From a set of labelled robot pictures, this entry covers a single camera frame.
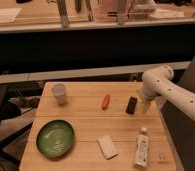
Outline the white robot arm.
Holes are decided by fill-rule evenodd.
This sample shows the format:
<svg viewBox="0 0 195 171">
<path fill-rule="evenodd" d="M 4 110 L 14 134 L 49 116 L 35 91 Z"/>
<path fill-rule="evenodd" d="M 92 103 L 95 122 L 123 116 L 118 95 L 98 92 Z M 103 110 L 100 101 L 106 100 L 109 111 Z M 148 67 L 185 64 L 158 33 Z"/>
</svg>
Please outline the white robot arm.
<svg viewBox="0 0 195 171">
<path fill-rule="evenodd" d="M 138 90 L 144 110 L 158 95 L 163 96 L 195 122 L 195 94 L 174 84 L 174 71 L 169 65 L 149 69 L 142 74 Z"/>
</svg>

